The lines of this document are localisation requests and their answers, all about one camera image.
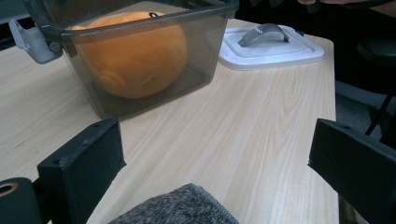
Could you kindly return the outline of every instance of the container lid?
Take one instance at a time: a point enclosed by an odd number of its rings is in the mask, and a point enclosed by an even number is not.
[[[228,28],[225,31],[219,61],[235,70],[255,70],[318,62],[323,48],[294,29],[266,23],[257,27]]]
[[[23,2],[36,26],[48,41],[67,45],[91,43],[182,22],[197,21],[210,16],[235,13],[239,7],[238,0],[25,0]],[[115,13],[142,10],[163,12],[165,15],[91,29],[71,29],[75,25]]]

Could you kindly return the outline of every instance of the gray fabric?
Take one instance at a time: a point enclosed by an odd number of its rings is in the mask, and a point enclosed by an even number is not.
[[[110,224],[227,223],[238,221],[208,192],[193,184],[146,200]]]

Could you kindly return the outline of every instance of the light wood tabletop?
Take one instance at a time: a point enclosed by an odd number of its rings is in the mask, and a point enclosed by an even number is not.
[[[336,192],[307,166],[317,118],[335,119],[332,42],[306,37],[323,47],[320,62],[254,71],[218,63],[207,86],[121,119],[127,166],[89,223],[188,183],[240,223],[338,223]],[[37,179],[41,161],[98,120],[64,58],[37,64],[22,49],[0,51],[0,180]]]

